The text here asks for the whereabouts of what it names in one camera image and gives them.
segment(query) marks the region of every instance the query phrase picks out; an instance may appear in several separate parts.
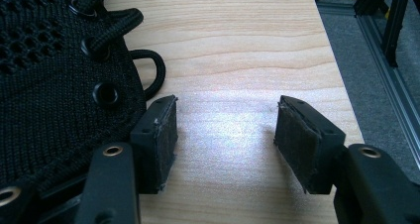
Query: wood grain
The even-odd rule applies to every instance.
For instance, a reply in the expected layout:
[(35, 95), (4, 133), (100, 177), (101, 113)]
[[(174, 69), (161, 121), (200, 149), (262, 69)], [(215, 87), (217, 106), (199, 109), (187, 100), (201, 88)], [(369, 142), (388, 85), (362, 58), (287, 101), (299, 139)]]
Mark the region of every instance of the wood grain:
[[(139, 8), (130, 50), (161, 54), (158, 97), (178, 100), (177, 158), (143, 223), (336, 223), (332, 195), (305, 195), (273, 136), (281, 95), (362, 136), (313, 0), (106, 0)], [(144, 86), (151, 60), (136, 60)]]

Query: wooden table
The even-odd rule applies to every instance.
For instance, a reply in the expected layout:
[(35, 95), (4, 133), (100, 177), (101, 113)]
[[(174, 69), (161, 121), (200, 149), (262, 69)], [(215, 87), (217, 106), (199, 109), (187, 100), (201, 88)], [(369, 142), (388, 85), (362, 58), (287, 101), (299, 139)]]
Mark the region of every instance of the wooden table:
[[(166, 189), (142, 195), (143, 223), (336, 223), (330, 196), (305, 195), (273, 145), (280, 95), (362, 136), (314, 0), (106, 0), (139, 8), (130, 50), (161, 54), (179, 140)], [(155, 69), (137, 60), (144, 86)]]

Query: black grommet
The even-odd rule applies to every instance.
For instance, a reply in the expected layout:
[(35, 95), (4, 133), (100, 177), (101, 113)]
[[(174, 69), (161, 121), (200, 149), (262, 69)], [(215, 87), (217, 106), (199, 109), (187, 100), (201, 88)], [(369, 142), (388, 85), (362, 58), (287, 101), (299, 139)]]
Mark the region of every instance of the black grommet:
[(93, 52), (90, 49), (90, 42), (93, 40), (93, 38), (87, 38), (87, 39), (83, 39), (81, 41), (81, 45), (80, 48), (81, 50), (89, 57), (97, 60), (97, 61), (105, 61), (109, 58), (110, 55), (110, 50), (109, 47), (107, 47), (105, 50), (101, 51), (101, 52)]
[(93, 88), (93, 100), (102, 108), (115, 108), (121, 100), (120, 92), (114, 83), (100, 82)]
[(97, 14), (96, 11), (94, 9), (90, 10), (89, 12), (80, 12), (77, 8), (77, 4), (78, 4), (78, 0), (71, 0), (70, 4), (68, 4), (68, 8), (70, 9), (70, 11), (81, 17), (84, 19), (94, 19), (96, 18)]

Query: gray carpet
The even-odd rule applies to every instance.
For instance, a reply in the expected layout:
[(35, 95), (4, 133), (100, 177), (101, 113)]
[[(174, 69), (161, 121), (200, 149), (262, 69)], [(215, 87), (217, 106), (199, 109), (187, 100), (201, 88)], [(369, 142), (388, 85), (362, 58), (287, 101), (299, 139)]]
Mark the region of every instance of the gray carpet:
[[(323, 0), (353, 3), (352, 0)], [(321, 14), (340, 72), (367, 144), (388, 152), (414, 182), (420, 170), (405, 140), (374, 60), (353, 16)], [(377, 19), (378, 26), (386, 21)], [(398, 42), (399, 70), (417, 104), (420, 104), (420, 16), (410, 0)]]

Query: black mesh fabric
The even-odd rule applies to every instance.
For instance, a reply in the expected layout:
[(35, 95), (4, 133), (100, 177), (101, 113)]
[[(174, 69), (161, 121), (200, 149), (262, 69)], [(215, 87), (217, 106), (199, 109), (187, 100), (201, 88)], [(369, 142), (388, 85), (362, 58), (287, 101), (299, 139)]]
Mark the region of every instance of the black mesh fabric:
[[(86, 172), (93, 150), (124, 141), (146, 111), (123, 35), (107, 39), (106, 60), (80, 46), (124, 19), (102, 2), (95, 3), (96, 18), (84, 18), (70, 2), (0, 0), (0, 186), (23, 181), (43, 192)], [(118, 89), (117, 106), (95, 102), (101, 82)]]

